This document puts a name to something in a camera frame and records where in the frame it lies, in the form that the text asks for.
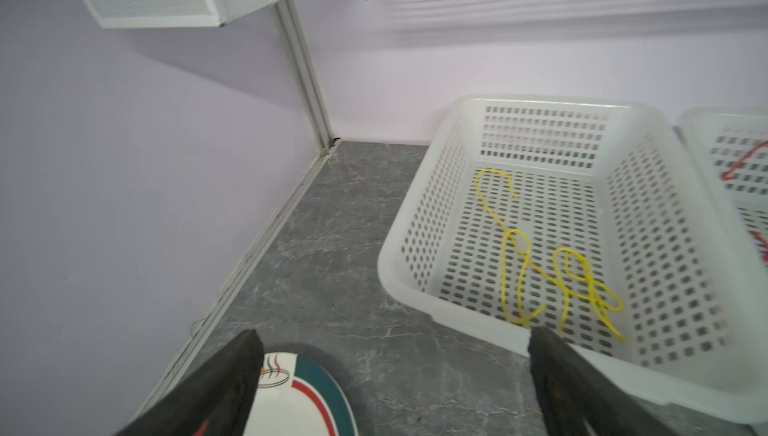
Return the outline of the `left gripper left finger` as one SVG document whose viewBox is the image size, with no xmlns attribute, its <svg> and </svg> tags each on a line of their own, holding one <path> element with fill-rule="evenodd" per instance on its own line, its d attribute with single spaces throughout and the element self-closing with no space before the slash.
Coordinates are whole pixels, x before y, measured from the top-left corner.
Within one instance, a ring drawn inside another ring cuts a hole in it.
<svg viewBox="0 0 768 436">
<path fill-rule="evenodd" d="M 254 329 L 241 331 L 120 435 L 242 435 L 265 357 Z"/>
</svg>

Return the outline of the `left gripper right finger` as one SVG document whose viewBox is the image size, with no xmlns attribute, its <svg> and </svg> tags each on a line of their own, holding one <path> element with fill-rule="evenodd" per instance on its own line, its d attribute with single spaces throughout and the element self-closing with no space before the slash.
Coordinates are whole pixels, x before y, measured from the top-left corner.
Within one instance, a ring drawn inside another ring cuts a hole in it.
<svg viewBox="0 0 768 436">
<path fill-rule="evenodd" d="M 532 329 L 528 351 L 549 435 L 674 433 L 550 329 Z"/>
</svg>

